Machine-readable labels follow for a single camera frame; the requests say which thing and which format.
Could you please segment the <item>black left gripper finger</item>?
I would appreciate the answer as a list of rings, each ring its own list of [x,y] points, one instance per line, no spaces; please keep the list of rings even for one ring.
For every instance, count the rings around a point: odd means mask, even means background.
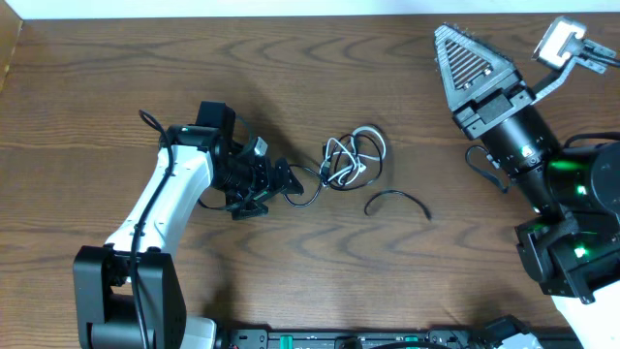
[[[302,195],[304,188],[293,174],[290,164],[285,158],[280,158],[274,165],[275,190],[279,194]]]
[[[235,221],[265,216],[268,214],[268,207],[262,203],[250,201],[240,203],[231,212],[232,219]]]

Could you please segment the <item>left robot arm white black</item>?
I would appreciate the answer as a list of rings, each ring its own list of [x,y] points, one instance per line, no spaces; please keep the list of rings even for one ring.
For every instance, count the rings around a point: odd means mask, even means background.
[[[304,192],[286,159],[266,142],[233,138],[238,117],[223,102],[201,102],[191,124],[164,128],[156,168],[136,205],[101,246],[84,245],[73,263],[78,342],[83,348],[225,348],[216,323],[188,315],[173,259],[204,191],[225,196],[223,211],[242,220],[268,213],[265,201]]]

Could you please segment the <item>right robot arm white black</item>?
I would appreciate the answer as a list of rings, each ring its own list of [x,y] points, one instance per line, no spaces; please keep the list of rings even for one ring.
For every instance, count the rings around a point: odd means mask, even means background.
[[[577,134],[560,142],[537,104],[573,68],[602,74],[615,52],[557,17],[533,57],[549,73],[527,84],[513,61],[450,24],[434,33],[436,61],[453,122],[485,154],[502,191],[519,189],[536,216],[518,225],[516,250],[585,348],[619,344],[619,136]]]

